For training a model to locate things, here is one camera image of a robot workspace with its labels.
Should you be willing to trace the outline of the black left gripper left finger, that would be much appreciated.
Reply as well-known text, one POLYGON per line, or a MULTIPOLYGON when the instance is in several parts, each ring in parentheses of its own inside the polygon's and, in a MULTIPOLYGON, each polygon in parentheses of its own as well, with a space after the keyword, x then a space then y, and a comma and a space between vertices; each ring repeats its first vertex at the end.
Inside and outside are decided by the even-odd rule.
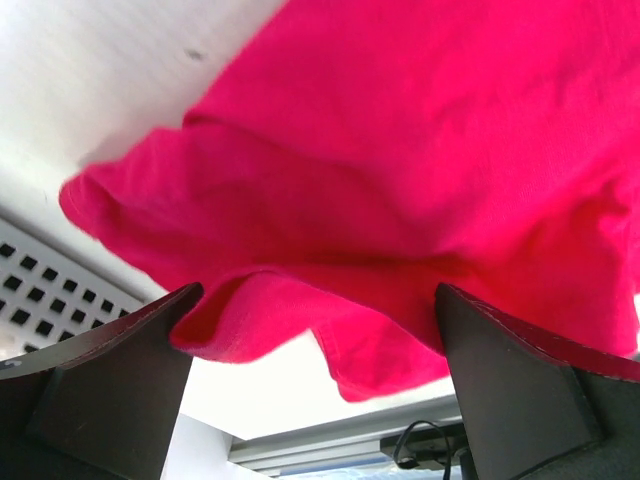
POLYGON ((2 361, 2 478, 160 478, 192 364, 169 333, 202 296, 186 285, 2 361))

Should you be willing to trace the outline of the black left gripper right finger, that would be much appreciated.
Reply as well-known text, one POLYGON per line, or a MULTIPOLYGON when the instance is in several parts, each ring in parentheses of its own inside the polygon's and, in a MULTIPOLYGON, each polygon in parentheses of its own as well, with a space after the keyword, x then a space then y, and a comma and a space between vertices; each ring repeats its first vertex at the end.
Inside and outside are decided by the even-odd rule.
POLYGON ((447 284, 436 318, 481 479, 636 479, 639 364, 447 284))

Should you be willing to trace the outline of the magenta t-shirt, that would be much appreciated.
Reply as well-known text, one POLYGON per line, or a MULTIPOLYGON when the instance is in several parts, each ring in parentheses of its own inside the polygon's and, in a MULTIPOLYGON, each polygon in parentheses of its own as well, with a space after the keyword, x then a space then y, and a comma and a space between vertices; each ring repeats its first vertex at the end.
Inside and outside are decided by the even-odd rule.
POLYGON ((618 356, 639 329, 635 1, 291 1, 178 129, 59 194, 167 290, 178 349, 254 361, 305 331, 341 396, 448 373, 451 283, 618 356))

